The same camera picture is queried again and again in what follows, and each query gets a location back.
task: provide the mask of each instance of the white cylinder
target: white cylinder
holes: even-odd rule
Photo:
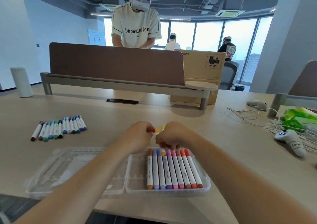
[[[33,91],[30,85],[26,69],[23,67],[11,67],[10,68],[14,83],[19,93],[19,97],[33,96]]]

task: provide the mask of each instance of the black t-shirt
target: black t-shirt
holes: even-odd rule
[[[236,53],[236,45],[232,44],[231,42],[227,43],[227,44],[223,44],[218,52],[226,52],[226,61],[231,61],[233,55]]]

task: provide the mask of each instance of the man in white t-shirt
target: man in white t-shirt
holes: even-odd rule
[[[180,49],[180,45],[176,42],[176,34],[170,34],[170,42],[168,42],[165,46],[165,50],[173,51],[175,49]]]
[[[130,0],[112,17],[113,46],[151,49],[161,39],[161,22],[151,0]]]

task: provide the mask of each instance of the hand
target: hand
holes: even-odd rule
[[[138,121],[130,126],[119,142],[130,153],[139,153],[149,146],[153,132],[155,132],[155,128],[151,123]]]
[[[193,133],[195,132],[185,127],[183,124],[172,121],[169,122],[165,129],[156,136],[156,143],[166,150],[175,150],[180,147],[190,148],[189,138]]]

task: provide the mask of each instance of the left hand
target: left hand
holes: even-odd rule
[[[139,153],[149,146],[154,132],[151,123],[138,121],[130,126],[119,141],[130,153]]]

